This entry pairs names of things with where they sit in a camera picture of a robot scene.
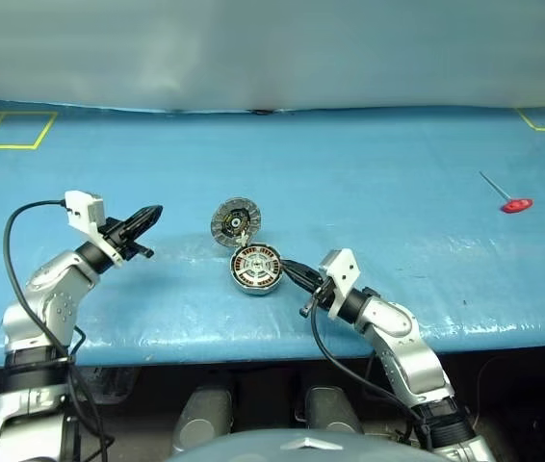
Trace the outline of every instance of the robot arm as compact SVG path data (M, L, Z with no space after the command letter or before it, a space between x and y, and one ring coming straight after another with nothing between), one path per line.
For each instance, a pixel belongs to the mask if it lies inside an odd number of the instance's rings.
M320 305L328 316L349 322L374 348L395 396L422 421L414 429L421 446L458 462L494 462L490 449L454 400L454 389L433 350L420 335L416 317L374 290L353 287L360 270L349 249L333 250L319 273L286 260L290 278L313 295L300 311Z
M99 275L138 253L152 256L152 250L135 240L155 224L162 207L145 207L120 221L105 218L100 197L76 191L65 194L65 207L69 224L88 241L39 268L24 297L67 350L79 303ZM78 420L67 386L73 358L60 354L19 302L6 310L3 327L6 390L0 394L0 461L79 460Z

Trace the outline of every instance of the metal disc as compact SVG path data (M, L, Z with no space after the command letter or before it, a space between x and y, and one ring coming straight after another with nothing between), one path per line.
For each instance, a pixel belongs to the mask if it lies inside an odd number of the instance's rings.
M243 292L265 295L281 281L283 271L278 252L266 244L251 244L232 255L230 268Z
M255 236L260 229L260 209L252 201L234 197L223 202L213 215L211 233L226 247L240 247Z

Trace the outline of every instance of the metal rod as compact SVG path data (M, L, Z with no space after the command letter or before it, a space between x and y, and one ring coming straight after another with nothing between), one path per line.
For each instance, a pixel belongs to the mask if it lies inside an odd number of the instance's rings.
M499 193L499 195L501 197L503 197L505 200L510 200L512 197L510 197L510 195L508 193L506 193L503 189L501 189L499 186L497 186L495 183L493 183L493 181L488 177L486 176L484 173L480 172L480 175L482 175L482 178L484 178L486 180L486 182L491 185L493 187L493 189L495 191L497 191L497 193Z

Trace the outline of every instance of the white wall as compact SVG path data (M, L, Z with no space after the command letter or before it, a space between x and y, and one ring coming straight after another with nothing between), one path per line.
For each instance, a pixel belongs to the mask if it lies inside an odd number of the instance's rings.
M545 0L0 0L0 98L545 105Z

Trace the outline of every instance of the blue plastic sheet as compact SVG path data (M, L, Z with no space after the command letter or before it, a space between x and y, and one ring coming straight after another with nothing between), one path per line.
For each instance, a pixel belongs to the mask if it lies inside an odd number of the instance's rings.
M0 149L0 323L13 298L1 239L14 208L71 189L101 194L107 215L117 218L165 206L141 238L155 249L153 259L109 270L81 304L82 364L319 357L298 315L305 292L288 279L264 297L233 285L231 250L214 241L209 224L219 204L237 195L259 205L257 240L283 257L317 266L330 249L352 248L360 287L412 310L437 351L545 345L545 132L515 111L8 109L59 114L37 149ZM531 120L540 124L541 115ZM44 124L6 115L0 142L33 142ZM479 170L510 194L532 198L533 207L502 213L503 200ZM62 209L24 215L13 234L20 279L80 243ZM320 321L332 351L368 353L348 326Z

